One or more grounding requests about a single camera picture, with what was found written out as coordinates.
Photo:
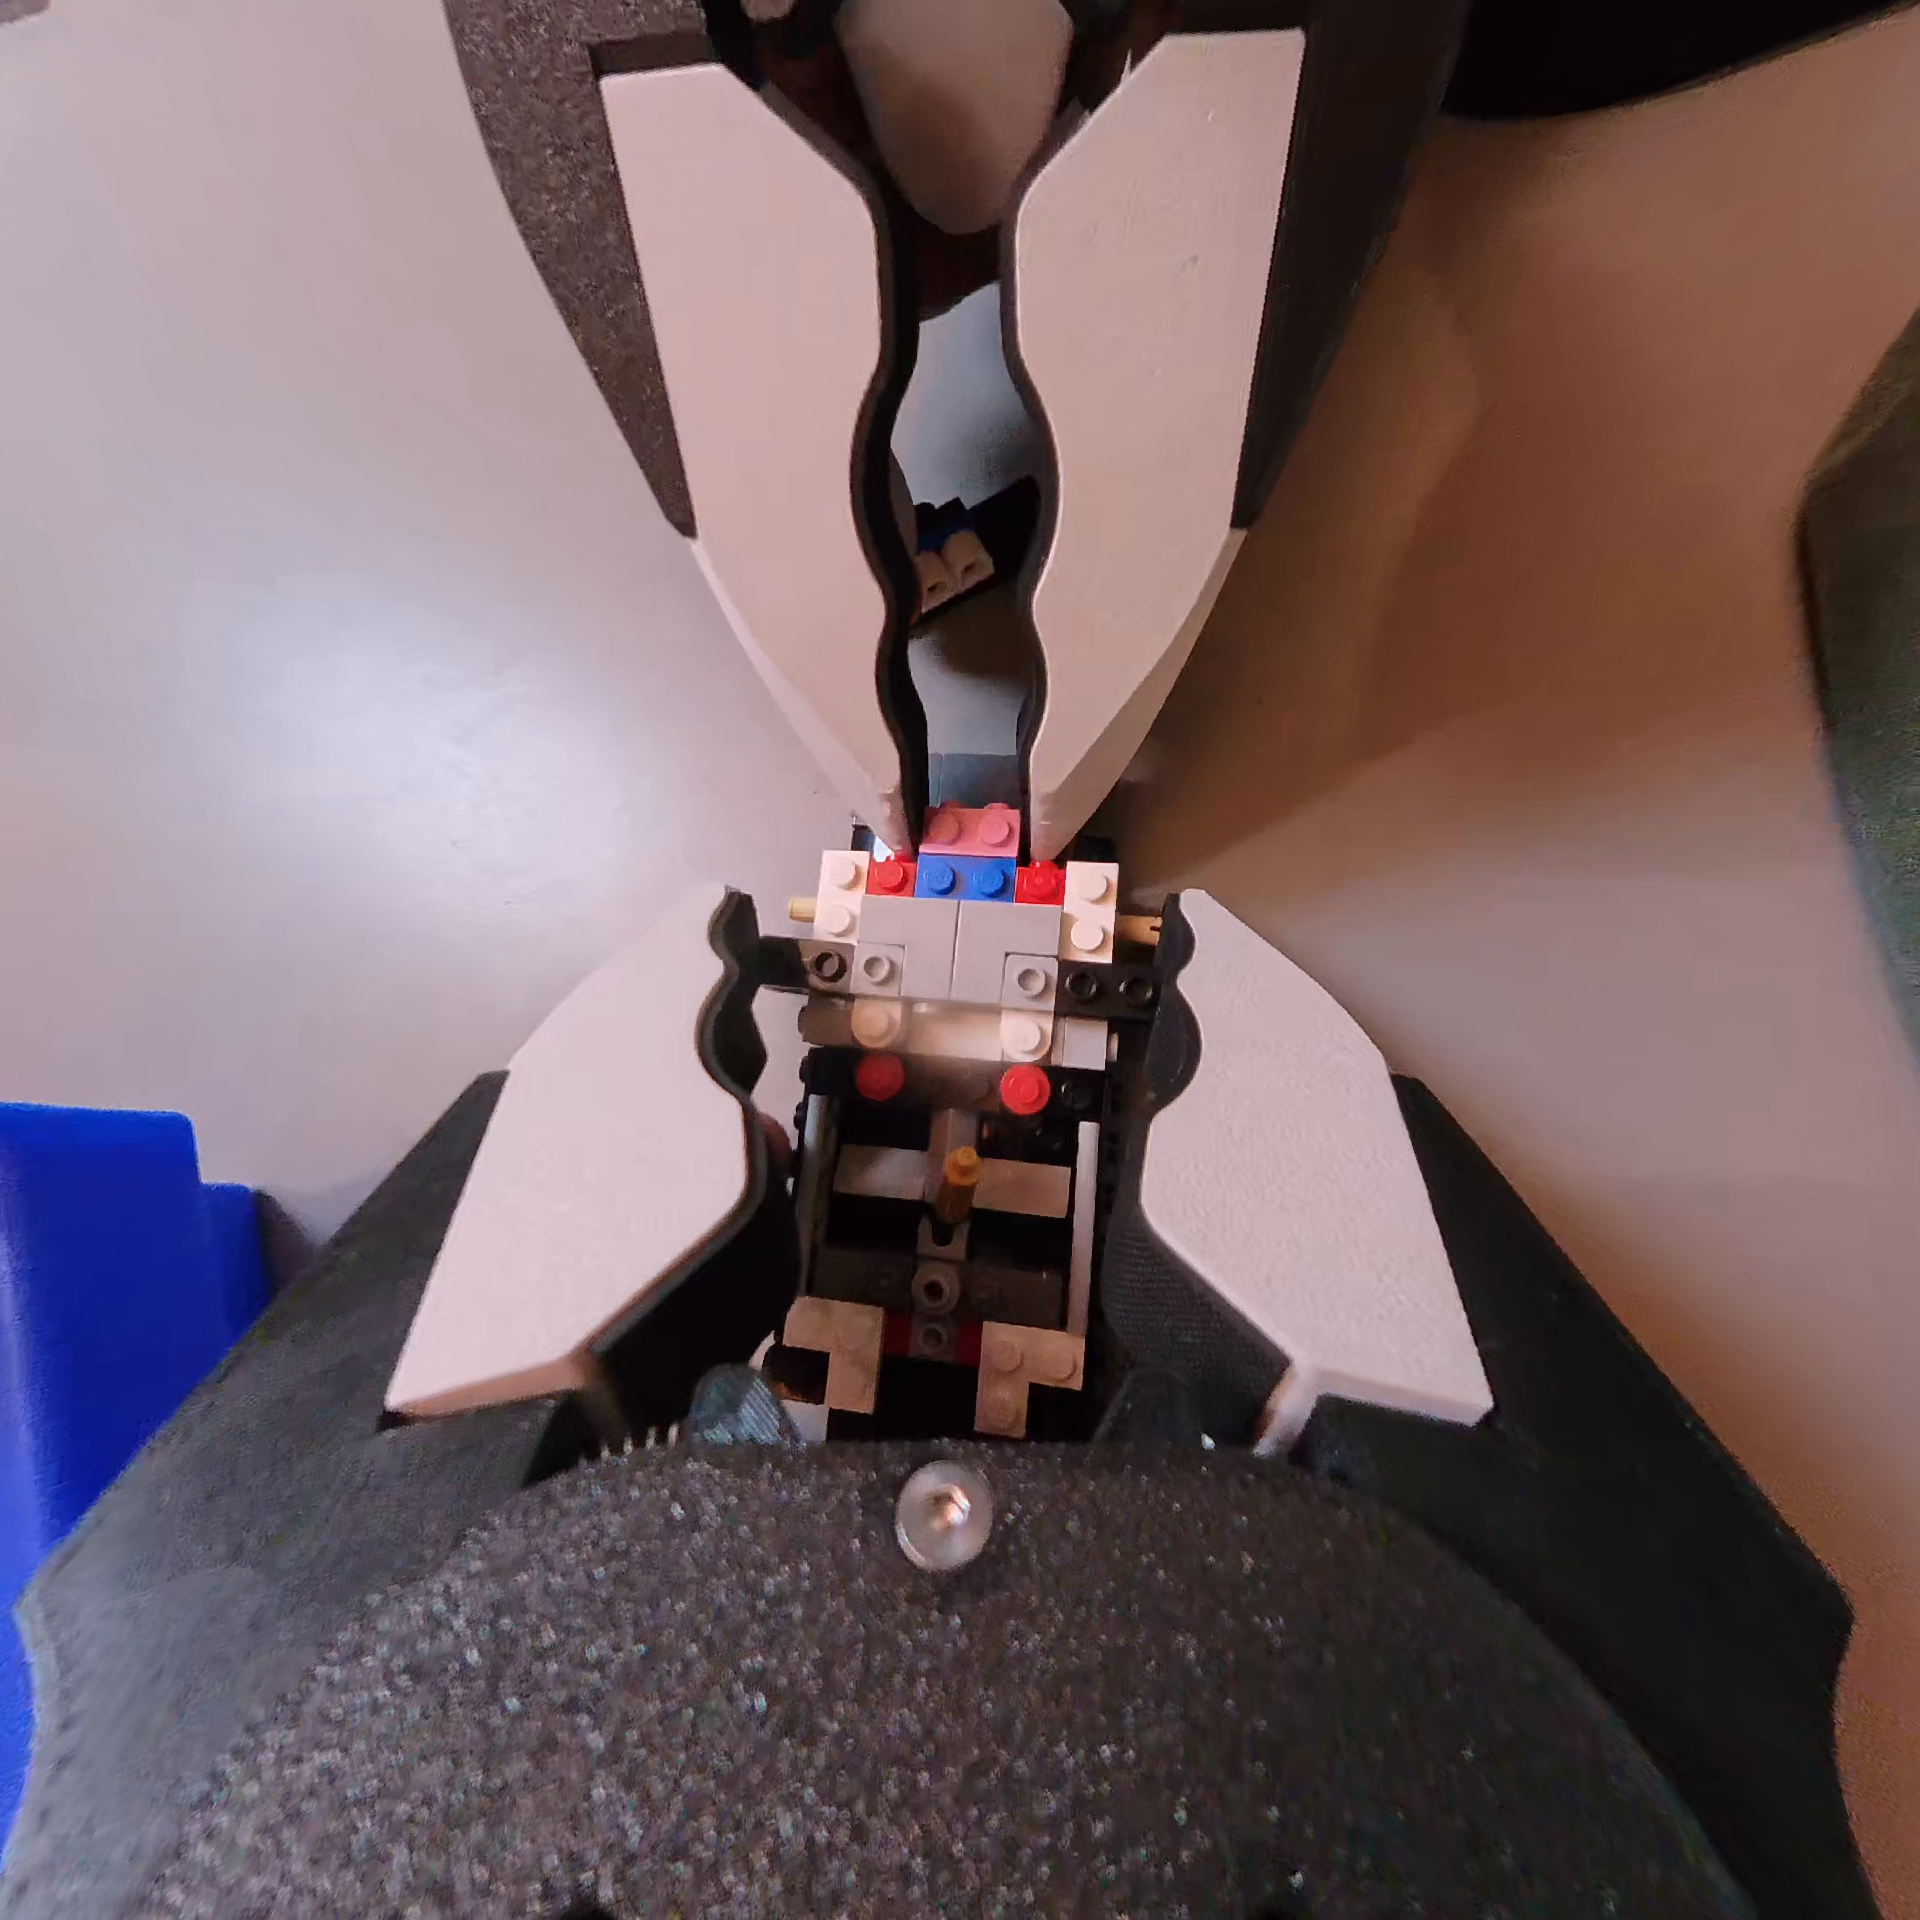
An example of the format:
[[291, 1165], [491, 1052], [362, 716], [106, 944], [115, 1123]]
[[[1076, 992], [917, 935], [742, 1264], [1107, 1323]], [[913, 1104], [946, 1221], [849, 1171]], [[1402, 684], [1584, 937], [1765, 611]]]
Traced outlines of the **blue plastic bin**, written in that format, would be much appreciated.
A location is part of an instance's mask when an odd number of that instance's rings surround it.
[[3, 1821], [26, 1784], [22, 1586], [273, 1297], [253, 1192], [166, 1111], [3, 1107]]

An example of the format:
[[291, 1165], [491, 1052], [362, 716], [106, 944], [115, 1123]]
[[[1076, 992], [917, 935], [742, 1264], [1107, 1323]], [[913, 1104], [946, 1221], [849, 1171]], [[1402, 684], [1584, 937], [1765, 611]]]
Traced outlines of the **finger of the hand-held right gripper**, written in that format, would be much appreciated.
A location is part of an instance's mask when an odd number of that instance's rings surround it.
[[1030, 847], [1057, 857], [1140, 747], [1232, 528], [1304, 31], [1163, 37], [1034, 173], [1013, 347], [1054, 467]]
[[888, 435], [909, 339], [873, 171], [704, 45], [598, 80], [693, 512], [693, 549], [832, 789], [892, 848], [921, 810], [915, 576]]

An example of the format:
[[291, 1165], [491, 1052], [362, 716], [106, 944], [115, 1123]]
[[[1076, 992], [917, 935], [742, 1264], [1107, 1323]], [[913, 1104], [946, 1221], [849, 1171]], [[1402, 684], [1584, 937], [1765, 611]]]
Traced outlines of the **lego car model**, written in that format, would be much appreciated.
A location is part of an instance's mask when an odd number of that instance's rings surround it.
[[801, 1291], [760, 1367], [811, 1442], [1073, 1437], [1112, 1372], [1097, 1261], [1158, 921], [1107, 857], [1022, 860], [1014, 807], [822, 856], [802, 992]]

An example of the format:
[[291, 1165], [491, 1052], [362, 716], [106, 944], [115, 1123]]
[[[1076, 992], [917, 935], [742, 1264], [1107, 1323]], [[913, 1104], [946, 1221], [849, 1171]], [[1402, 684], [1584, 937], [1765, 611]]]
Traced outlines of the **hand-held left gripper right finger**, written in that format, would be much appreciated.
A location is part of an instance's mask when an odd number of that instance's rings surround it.
[[1291, 1442], [1325, 1397], [1477, 1424], [1492, 1391], [1379, 1048], [1200, 889], [1166, 904], [1156, 986], [1117, 1337], [1230, 1437]]

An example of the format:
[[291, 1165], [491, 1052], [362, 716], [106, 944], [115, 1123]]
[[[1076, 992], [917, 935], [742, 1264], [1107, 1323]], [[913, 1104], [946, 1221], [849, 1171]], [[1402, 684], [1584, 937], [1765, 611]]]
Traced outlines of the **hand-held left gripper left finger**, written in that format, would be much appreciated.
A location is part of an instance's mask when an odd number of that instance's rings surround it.
[[753, 1104], [753, 900], [668, 899], [513, 1056], [392, 1376], [442, 1418], [570, 1391], [677, 1421], [797, 1289], [797, 1229]]

